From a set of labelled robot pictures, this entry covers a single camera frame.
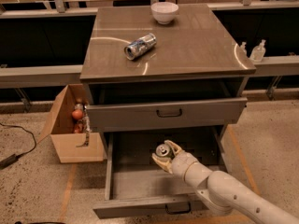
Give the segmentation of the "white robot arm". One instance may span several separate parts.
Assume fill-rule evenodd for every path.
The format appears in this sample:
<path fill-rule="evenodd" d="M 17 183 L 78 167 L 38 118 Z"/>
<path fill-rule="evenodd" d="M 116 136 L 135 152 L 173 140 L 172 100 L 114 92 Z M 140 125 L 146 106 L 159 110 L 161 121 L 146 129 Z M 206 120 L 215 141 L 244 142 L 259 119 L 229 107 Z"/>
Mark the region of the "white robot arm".
<path fill-rule="evenodd" d="M 256 224 L 299 224 L 297 217 L 260 197 L 233 176 L 207 168 L 170 140 L 157 146 L 152 158 L 164 171 L 192 187 L 217 215 L 230 214 L 235 209 Z"/>

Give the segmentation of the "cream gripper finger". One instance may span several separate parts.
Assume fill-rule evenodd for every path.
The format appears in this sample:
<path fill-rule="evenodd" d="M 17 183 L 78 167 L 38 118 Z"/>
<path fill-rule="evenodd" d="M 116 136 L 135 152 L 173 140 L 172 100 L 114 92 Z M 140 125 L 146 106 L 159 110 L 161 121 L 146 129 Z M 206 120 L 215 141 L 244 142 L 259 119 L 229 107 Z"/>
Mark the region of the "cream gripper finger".
<path fill-rule="evenodd" d="M 169 157 L 159 157 L 155 153 L 151 155 L 154 162 L 165 172 L 172 174 L 172 159 Z"/>
<path fill-rule="evenodd" d="M 177 156 L 182 151 L 182 148 L 171 140 L 165 140 L 164 144 L 168 147 L 168 156 Z"/>

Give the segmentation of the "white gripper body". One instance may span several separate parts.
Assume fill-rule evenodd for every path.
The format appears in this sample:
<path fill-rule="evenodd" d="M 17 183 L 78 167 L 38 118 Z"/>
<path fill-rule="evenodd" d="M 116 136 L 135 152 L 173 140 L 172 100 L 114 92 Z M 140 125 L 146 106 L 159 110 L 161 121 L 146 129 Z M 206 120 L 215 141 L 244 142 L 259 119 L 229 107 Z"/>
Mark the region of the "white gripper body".
<path fill-rule="evenodd" d="M 184 181 L 191 181 L 197 177 L 197 164 L 198 160 L 191 153 L 182 151 L 172 160 L 172 174 Z"/>

